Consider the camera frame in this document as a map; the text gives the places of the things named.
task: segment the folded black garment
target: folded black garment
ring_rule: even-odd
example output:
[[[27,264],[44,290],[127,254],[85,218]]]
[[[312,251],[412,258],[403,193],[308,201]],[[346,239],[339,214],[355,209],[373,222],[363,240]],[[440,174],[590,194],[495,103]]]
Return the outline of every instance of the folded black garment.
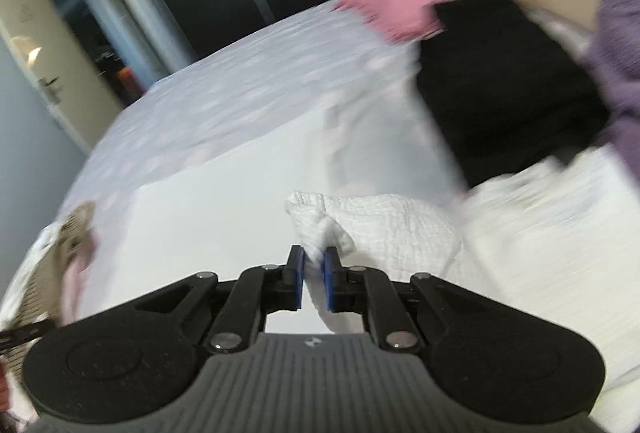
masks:
[[[609,112],[589,75],[512,0],[435,6],[417,89],[470,187],[559,149],[583,150]]]

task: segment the bedsheet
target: bedsheet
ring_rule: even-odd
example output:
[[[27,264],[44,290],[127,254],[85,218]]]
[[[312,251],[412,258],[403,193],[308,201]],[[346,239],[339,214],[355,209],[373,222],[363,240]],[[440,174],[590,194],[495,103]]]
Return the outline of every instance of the bedsheet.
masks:
[[[59,215],[96,203],[97,251],[78,317],[100,310],[132,195],[255,139],[327,96],[415,73],[413,44],[389,44],[334,1],[300,12],[158,82],[114,121]]]

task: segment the gray ribbed panel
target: gray ribbed panel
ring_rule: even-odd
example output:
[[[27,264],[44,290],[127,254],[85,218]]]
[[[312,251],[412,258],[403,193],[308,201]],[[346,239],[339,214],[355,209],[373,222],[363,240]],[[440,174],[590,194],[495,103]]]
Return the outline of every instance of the gray ribbed panel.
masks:
[[[32,433],[599,433],[585,417],[520,427],[484,419],[448,399],[421,361],[386,353],[366,334],[262,335],[218,355],[158,413],[112,426],[44,418]]]

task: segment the light blue wall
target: light blue wall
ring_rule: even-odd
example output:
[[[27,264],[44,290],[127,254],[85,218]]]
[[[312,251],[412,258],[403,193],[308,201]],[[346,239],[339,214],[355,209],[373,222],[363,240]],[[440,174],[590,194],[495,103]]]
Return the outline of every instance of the light blue wall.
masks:
[[[0,295],[85,158],[0,39]]]

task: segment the purple towel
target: purple towel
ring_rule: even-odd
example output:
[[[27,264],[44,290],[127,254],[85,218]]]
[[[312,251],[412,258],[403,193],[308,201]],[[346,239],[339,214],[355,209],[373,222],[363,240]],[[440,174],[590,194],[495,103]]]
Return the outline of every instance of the purple towel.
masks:
[[[601,0],[598,29],[584,64],[611,109],[604,139],[640,181],[640,0]]]

